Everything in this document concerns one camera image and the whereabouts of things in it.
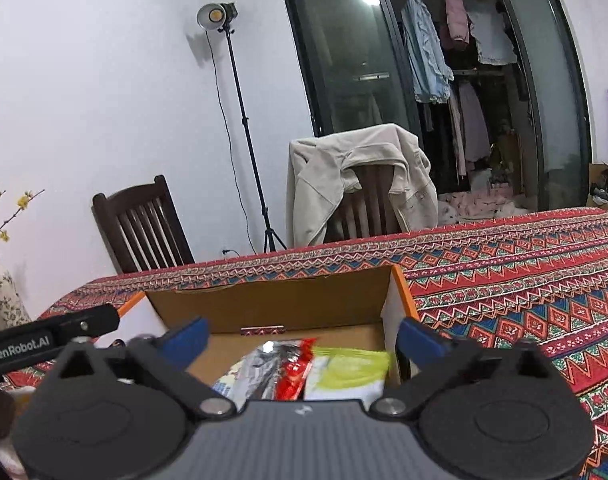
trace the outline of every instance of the wooden chair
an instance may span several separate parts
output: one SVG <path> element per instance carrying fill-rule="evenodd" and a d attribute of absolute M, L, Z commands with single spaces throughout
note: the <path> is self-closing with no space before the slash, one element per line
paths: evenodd
<path fill-rule="evenodd" d="M 93 210 L 123 273 L 194 263 L 164 175 L 108 198 L 98 193 Z"/>
<path fill-rule="evenodd" d="M 393 167 L 373 164 L 355 166 L 353 171 L 361 184 L 361 191 L 344 195 L 326 223 L 324 242 L 402 232 L 388 199 Z"/>

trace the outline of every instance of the lamp head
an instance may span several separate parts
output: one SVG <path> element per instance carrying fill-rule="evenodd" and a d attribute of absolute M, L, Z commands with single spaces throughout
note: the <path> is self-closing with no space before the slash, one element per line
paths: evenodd
<path fill-rule="evenodd" d="M 206 30 L 224 28 L 237 16 L 235 4 L 206 4 L 197 12 L 197 23 Z"/>

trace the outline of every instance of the white jacket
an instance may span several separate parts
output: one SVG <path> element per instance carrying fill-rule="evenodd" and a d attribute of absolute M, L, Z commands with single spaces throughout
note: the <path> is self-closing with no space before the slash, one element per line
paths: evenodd
<path fill-rule="evenodd" d="M 388 198 L 403 231 L 437 225 L 431 164 L 420 150 L 417 136 L 396 124 L 293 140 L 289 164 L 287 213 L 289 223 L 292 214 L 295 247 L 323 243 L 326 222 L 344 193 L 361 189 L 353 166 L 394 166 Z"/>

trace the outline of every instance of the tripod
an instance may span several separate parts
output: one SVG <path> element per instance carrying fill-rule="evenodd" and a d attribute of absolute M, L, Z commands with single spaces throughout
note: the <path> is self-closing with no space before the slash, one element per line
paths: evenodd
<path fill-rule="evenodd" d="M 242 99 L 242 89 L 239 88 L 239 77 L 237 76 L 237 67 L 235 65 L 235 56 L 233 55 L 233 44 L 230 41 L 230 35 L 234 30 L 230 30 L 230 22 L 224 23 L 222 28 L 217 31 L 224 32 L 226 34 L 226 41 L 228 42 L 228 51 L 230 53 L 230 63 L 233 67 L 233 76 L 235 77 L 235 87 L 237 88 L 237 98 L 239 99 L 239 109 L 242 112 L 242 124 L 244 124 L 244 132 L 246 133 L 246 143 L 248 144 L 248 152 L 251 155 L 251 163 L 253 165 L 253 173 L 255 173 L 255 184 L 257 184 L 257 192 L 260 196 L 261 203 L 261 215 L 264 218 L 264 225 L 266 229 L 264 231 L 264 252 L 275 251 L 275 240 L 286 249 L 286 245 L 281 241 L 281 238 L 277 236 L 275 230 L 271 227 L 271 221 L 268 218 L 268 208 L 261 191 L 260 174 L 257 170 L 257 162 L 255 161 L 255 152 L 253 151 L 253 142 L 251 141 L 251 133 L 248 131 L 248 117 L 246 117 L 246 111 L 244 110 L 244 100 Z"/>

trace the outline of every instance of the tablecloth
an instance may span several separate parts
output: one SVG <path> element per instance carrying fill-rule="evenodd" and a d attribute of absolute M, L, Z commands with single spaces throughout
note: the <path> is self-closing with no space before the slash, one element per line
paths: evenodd
<path fill-rule="evenodd" d="M 541 345 L 590 413 L 593 451 L 583 477 L 608 480 L 608 213 L 574 208 L 338 242 L 234 260 L 95 280 L 44 316 L 136 291 L 207 288 L 305 278 L 399 264 L 421 320 L 487 347 L 521 337 Z M 1 386 L 37 384 L 48 364 L 9 374 Z"/>

